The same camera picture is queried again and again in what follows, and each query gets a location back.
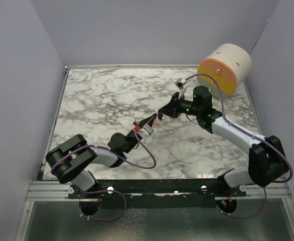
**marble table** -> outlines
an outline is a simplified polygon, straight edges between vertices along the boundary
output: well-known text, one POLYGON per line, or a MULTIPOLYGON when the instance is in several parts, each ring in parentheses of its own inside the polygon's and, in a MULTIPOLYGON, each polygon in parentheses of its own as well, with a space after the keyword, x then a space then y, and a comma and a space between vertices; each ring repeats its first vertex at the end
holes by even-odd
MULTIPOLYGON (((50 149, 76 134, 88 142, 107 146, 116 132, 126 135, 133 121, 155 113, 178 89, 174 82, 197 72, 196 68, 115 68, 71 69, 57 116, 50 149)), ((192 99, 198 85, 191 81, 185 93, 192 99)), ((234 122, 258 132, 244 84, 224 101, 227 116, 234 122)), ((220 102, 213 98, 220 110, 220 102)), ((90 164, 97 179, 172 179, 215 178, 232 168, 247 166, 247 155, 219 136, 208 133, 187 120, 164 117, 158 122, 146 146, 157 160, 152 170, 123 163, 118 168, 90 164)), ((148 153, 139 147, 127 154, 128 160, 144 166, 152 165, 148 153)), ((43 180, 56 180, 46 164, 43 180)))

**white cylinder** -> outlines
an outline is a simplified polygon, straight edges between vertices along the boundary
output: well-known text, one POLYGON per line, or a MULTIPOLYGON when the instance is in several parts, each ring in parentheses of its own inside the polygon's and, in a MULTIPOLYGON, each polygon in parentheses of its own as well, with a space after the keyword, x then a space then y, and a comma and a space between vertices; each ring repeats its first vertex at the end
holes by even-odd
MULTIPOLYGON (((223 44, 201 62, 197 73, 211 75, 218 82, 224 97, 229 97, 249 74, 251 67, 251 57, 245 50, 234 44, 223 44)), ((210 78, 198 76, 198 81, 200 85, 210 88, 213 96, 219 97, 210 78)))

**marble tabletop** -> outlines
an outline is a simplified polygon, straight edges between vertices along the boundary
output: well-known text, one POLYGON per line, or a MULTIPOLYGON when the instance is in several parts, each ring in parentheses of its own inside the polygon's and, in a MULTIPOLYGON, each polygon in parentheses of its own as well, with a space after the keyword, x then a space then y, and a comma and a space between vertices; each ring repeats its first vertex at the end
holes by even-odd
MULTIPOLYGON (((174 85, 178 78, 196 72, 196 68, 71 69, 50 149, 76 134, 82 134, 90 143, 107 146, 114 133, 128 134, 134 120, 140 121, 167 104, 178 91, 174 85)), ((197 85, 196 78, 190 82, 186 99, 192 100, 197 85)), ((232 121, 258 132, 243 83, 224 104, 232 121)), ((213 105, 221 109, 218 99, 213 98, 213 105)), ((184 115, 178 119, 165 116, 158 121, 145 144, 156 157, 154 169, 139 169, 127 163, 117 168, 90 164, 86 169, 97 179, 215 178, 232 168, 248 165, 244 152, 189 122, 184 115)), ((142 147, 126 156, 139 165, 153 164, 142 147)), ((48 164, 43 180, 56 180, 48 164)))

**gray wall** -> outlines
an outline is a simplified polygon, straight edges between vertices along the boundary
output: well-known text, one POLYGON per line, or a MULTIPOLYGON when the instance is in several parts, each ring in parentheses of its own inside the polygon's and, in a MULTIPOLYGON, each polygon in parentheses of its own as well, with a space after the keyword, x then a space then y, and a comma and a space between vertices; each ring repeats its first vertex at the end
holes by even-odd
POLYGON ((0 240, 14 240, 64 65, 28 0, 0 0, 0 240))
MULTIPOLYGON (((282 140, 294 169, 294 0, 281 0, 252 54, 246 83, 263 133, 282 140)), ((294 177, 289 183, 294 201, 294 177)))
POLYGON ((250 52, 276 0, 31 0, 67 65, 198 64, 234 43, 250 52))

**metal frame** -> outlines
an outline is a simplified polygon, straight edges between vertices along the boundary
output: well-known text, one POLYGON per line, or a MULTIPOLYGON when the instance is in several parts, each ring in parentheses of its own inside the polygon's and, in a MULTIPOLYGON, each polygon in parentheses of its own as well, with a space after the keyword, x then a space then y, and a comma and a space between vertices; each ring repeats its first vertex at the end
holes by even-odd
MULTIPOLYGON (((119 64, 119 65, 83 65, 83 66, 66 66, 66 74, 63 82, 63 88, 60 93, 59 102, 57 105, 57 109, 55 112, 55 117, 53 124, 51 126, 50 135, 48 139, 48 143, 46 146, 45 154, 48 152, 51 140, 53 137, 56 120, 58 117, 60 105, 63 98, 63 93, 66 87, 68 74, 70 69, 111 69, 111 68, 197 68, 198 65, 132 65, 132 64, 119 64)), ((247 95, 250 100, 250 104, 254 113, 254 117, 258 126, 258 131, 261 134, 261 128, 260 128, 260 121, 257 115, 257 112, 255 111, 253 101, 251 99, 251 96, 249 94, 248 88, 246 83, 244 82, 245 89, 247 92, 247 95)), ((42 162, 42 168, 41 171, 44 170, 44 165, 46 164, 45 158, 43 158, 42 162)), ((68 199, 68 189, 71 184, 60 184, 58 181, 31 181, 27 193, 26 203, 23 210, 23 215, 21 218, 20 226, 17 232, 16 241, 22 241, 25 240, 29 222, 32 215, 32 210, 34 207, 34 202, 42 202, 42 201, 79 201, 79 199, 68 199)), ((272 183, 268 187, 266 187, 266 192, 268 198, 282 198, 284 208, 286 211, 286 214, 289 219, 289 223, 292 229, 292 232, 294 234, 294 207, 291 201, 291 192, 288 187, 288 185, 285 184, 276 184, 272 183)), ((262 199, 264 198, 264 193, 261 187, 253 185, 248 186, 246 190, 247 196, 246 197, 238 197, 237 199, 262 199)), ((216 200, 221 200, 226 197, 215 197, 216 200)), ((97 199, 81 199, 81 201, 97 201, 97 199)))

